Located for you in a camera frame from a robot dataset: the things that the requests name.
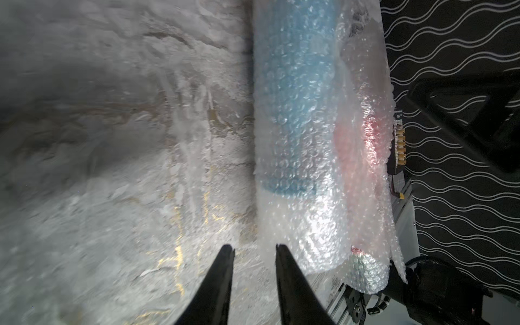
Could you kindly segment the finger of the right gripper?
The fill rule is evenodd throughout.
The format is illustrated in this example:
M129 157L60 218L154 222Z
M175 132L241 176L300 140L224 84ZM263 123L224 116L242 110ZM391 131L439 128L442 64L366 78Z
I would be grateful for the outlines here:
M519 178L519 72L414 81L407 101L506 177Z

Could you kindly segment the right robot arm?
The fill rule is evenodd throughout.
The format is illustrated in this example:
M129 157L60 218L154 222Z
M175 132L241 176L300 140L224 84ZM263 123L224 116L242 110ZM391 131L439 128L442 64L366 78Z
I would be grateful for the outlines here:
M519 73L425 78L399 112L419 256L385 290L422 324L493 324L519 300Z

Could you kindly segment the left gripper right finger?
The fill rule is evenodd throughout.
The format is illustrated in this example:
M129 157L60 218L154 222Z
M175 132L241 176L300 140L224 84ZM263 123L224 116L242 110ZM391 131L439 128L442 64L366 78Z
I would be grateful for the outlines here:
M275 265L281 324L334 325L286 245L276 245Z

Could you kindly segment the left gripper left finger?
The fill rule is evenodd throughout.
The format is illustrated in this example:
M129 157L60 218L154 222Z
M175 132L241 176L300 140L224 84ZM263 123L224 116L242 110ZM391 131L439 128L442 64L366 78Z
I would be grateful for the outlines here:
M195 296L175 325L227 325L235 252L223 245Z

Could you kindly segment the blue wine glass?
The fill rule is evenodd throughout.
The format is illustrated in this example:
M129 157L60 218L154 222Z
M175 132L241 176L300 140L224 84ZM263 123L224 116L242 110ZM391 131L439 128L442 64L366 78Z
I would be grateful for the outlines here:
M254 136L258 245L286 245L305 274L348 256L333 134L344 102L341 1L256 1Z

